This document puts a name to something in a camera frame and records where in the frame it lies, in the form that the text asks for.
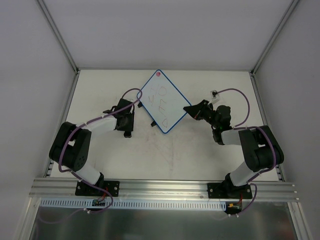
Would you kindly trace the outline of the black whiteboard eraser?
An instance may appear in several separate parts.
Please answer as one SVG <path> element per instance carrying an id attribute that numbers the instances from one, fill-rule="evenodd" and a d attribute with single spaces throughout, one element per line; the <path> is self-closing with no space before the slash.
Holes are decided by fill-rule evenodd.
<path id="1" fill-rule="evenodd" d="M 131 137 L 132 137 L 132 132 L 131 132 L 131 131 L 125 131 L 124 134 L 123 134 L 123 136 L 124 136 L 125 138 L 131 138 Z"/>

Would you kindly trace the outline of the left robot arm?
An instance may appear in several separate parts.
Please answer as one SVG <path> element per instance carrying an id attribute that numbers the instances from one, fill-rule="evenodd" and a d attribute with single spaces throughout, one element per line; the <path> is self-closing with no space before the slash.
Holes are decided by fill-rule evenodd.
<path id="1" fill-rule="evenodd" d="M 130 138 L 134 115 L 134 103 L 121 98 L 116 106 L 87 123 L 64 122 L 50 148 L 49 158 L 87 182 L 87 189 L 93 195 L 101 194 L 105 188 L 104 175 L 88 162 L 91 140 L 112 131 L 123 132 L 124 137 Z"/>

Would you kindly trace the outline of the blue framed whiteboard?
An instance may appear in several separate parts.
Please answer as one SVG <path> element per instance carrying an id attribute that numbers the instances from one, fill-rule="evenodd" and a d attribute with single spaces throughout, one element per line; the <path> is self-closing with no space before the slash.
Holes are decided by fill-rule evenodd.
<path id="1" fill-rule="evenodd" d="M 152 74 L 136 97 L 163 134 L 169 133 L 187 114 L 183 107 L 192 105 L 160 69 Z"/>

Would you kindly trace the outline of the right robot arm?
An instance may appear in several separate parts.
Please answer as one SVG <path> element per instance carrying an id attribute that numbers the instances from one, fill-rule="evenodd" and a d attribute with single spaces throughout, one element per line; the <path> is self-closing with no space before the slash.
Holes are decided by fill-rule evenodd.
<path id="1" fill-rule="evenodd" d="M 228 173 L 221 183 L 207 184 L 210 199 L 251 199 L 250 182 L 283 163 L 284 153 L 267 125 L 233 128 L 231 108 L 220 105 L 214 109 L 207 100 L 183 109 L 193 119 L 210 124 L 217 144 L 237 145 L 242 150 L 244 161 L 236 170 Z"/>

